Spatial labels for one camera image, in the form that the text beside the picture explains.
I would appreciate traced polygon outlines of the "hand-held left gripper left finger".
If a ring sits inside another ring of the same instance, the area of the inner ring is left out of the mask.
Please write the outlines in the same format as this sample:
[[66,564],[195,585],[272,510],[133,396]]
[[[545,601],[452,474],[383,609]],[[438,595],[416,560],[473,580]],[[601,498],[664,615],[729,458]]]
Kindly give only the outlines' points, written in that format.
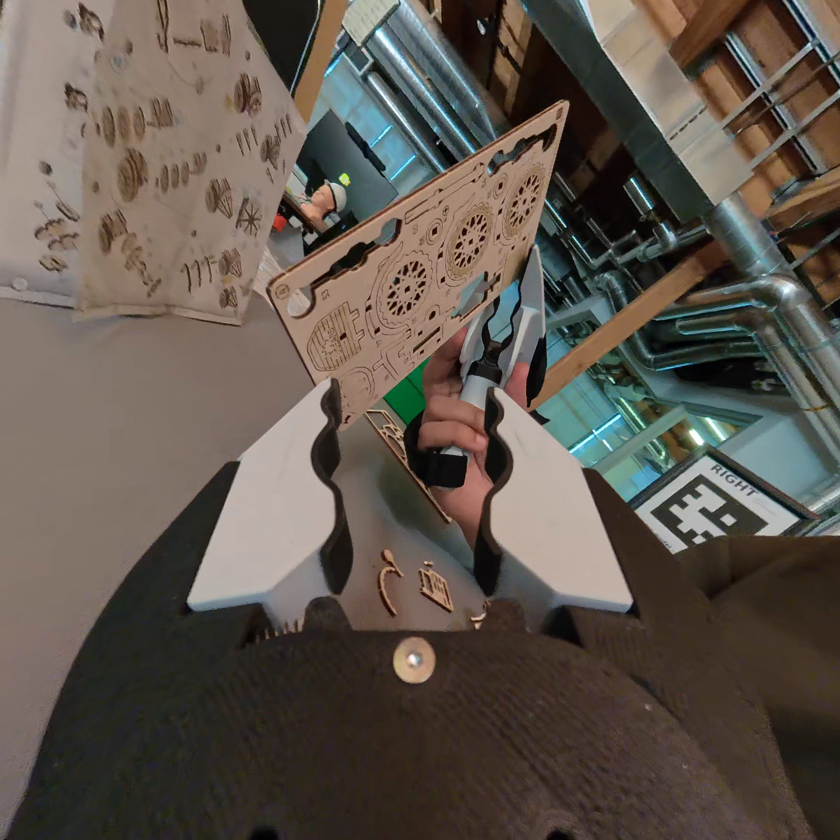
[[353,567],[341,461],[339,383],[318,384],[238,461],[187,597],[195,613],[260,605],[303,627],[310,602],[342,593]]

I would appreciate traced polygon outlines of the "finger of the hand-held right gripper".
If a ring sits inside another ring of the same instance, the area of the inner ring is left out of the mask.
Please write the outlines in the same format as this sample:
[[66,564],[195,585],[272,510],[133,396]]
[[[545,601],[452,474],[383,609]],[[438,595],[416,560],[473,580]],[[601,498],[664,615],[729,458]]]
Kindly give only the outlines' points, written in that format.
[[460,356],[460,380],[467,383],[470,376],[476,376],[491,384],[501,384],[501,356],[506,349],[505,340],[495,340],[491,335],[490,322],[496,317],[499,299],[495,299],[476,315],[469,324]]
[[518,305],[511,315],[511,342],[501,353],[503,371],[513,371],[518,363],[531,363],[545,337],[543,267],[538,245],[530,249],[518,290]]

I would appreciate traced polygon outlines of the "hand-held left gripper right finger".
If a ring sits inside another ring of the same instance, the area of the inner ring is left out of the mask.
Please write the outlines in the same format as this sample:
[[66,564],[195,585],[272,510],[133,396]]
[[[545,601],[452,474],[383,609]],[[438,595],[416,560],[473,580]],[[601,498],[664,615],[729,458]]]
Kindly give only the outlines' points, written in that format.
[[485,420],[481,590],[519,604],[527,625],[567,606],[627,613],[634,599],[580,463],[500,388],[487,393]]

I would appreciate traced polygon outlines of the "wooden puzzle sheet with gears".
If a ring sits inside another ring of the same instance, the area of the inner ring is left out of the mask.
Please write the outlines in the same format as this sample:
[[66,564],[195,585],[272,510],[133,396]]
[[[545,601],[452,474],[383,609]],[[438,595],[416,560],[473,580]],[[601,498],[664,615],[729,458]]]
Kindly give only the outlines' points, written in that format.
[[267,284],[313,384],[353,425],[522,276],[566,100],[310,253]]

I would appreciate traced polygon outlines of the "person's right forearm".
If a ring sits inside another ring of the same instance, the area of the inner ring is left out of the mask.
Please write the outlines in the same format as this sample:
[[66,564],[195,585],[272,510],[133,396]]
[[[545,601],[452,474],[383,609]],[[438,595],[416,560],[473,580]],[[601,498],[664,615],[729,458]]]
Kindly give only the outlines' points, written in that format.
[[817,838],[839,838],[839,538],[716,538],[676,555],[760,694]]

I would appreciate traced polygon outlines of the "grey desk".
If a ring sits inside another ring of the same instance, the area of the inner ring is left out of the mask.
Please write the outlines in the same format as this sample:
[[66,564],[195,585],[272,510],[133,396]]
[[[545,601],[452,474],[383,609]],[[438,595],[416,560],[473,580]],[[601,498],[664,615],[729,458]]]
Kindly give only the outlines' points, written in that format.
[[86,636],[216,472],[312,388],[261,296],[244,324],[75,321],[2,300],[2,838]]

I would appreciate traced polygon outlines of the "person's right hand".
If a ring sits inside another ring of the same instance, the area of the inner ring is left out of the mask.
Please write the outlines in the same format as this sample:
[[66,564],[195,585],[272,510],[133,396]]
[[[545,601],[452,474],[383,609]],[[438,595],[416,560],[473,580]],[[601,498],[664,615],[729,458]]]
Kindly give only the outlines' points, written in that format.
[[468,330],[459,330],[424,368],[425,408],[417,447],[432,452],[455,446],[469,454],[464,484],[455,489],[433,489],[433,495],[474,549],[484,500],[492,484],[485,469],[488,438],[484,412],[460,399],[463,385],[459,356]]

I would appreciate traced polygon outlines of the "green plastic holder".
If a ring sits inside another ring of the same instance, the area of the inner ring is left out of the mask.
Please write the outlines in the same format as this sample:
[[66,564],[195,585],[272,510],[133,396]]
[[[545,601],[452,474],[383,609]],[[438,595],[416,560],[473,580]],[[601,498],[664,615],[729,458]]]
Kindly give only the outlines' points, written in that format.
[[421,416],[424,411],[426,401],[423,373],[423,366],[415,369],[383,397],[384,402],[390,407],[391,415],[398,418],[404,426]]

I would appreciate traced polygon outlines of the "wooden ceiling beam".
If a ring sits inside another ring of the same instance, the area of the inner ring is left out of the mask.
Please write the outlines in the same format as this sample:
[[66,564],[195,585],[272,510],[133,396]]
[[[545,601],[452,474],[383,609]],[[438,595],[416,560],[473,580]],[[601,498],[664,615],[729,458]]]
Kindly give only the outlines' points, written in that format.
[[604,354],[614,350],[648,321],[687,294],[692,288],[728,263],[728,257],[716,244],[703,246],[695,254],[683,259],[676,268],[644,291],[621,311],[576,345],[561,360],[546,371],[540,393],[532,400],[537,408],[568,384]]

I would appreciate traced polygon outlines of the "small rectangular wooden piece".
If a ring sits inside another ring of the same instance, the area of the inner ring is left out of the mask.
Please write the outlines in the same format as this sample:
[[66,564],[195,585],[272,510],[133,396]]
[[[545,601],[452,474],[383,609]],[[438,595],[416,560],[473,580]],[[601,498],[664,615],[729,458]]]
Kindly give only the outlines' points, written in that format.
[[431,561],[425,561],[418,569],[419,592],[430,602],[436,604],[446,613],[453,613],[455,606],[448,583],[444,576],[436,572]]

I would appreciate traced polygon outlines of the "curved small wooden piece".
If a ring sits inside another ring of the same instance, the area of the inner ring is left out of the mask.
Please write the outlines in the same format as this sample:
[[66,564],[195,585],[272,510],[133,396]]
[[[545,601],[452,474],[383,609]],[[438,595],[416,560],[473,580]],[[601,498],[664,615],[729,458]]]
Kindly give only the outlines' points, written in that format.
[[396,617],[397,609],[387,591],[387,583],[390,576],[396,576],[397,579],[402,579],[404,573],[396,564],[395,556],[389,549],[382,550],[381,560],[382,566],[377,575],[377,591],[388,615],[390,617]]

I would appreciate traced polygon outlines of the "black white tag sign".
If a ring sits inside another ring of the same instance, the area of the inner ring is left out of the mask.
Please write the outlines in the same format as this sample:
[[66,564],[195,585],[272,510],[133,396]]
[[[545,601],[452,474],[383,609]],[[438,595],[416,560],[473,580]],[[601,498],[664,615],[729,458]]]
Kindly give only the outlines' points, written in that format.
[[801,536],[823,520],[710,446],[682,460],[629,505],[672,553],[723,537]]

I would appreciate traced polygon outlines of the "mannequin head with helmet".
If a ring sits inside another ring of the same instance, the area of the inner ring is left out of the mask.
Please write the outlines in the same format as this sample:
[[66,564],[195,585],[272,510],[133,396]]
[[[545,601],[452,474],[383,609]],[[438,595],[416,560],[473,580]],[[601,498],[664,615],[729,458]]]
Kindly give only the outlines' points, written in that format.
[[311,195],[297,196],[303,230],[320,234],[340,221],[347,204],[347,193],[340,183],[325,181]]

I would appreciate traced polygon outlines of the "printed instruction sheet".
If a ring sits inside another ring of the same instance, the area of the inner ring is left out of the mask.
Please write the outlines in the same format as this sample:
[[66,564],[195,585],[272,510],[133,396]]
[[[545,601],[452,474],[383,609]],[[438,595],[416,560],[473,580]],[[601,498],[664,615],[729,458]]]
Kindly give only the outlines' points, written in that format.
[[2,2],[2,300],[239,325],[306,123],[239,1]]

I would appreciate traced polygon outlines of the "silver ventilation duct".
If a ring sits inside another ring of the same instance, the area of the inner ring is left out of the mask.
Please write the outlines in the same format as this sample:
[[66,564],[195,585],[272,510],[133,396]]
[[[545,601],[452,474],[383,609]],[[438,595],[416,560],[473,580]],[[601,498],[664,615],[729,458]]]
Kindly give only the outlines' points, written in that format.
[[795,275],[768,230],[739,193],[704,217],[744,281],[698,292],[696,305],[753,305],[773,315],[833,406],[839,408],[838,336],[809,288]]

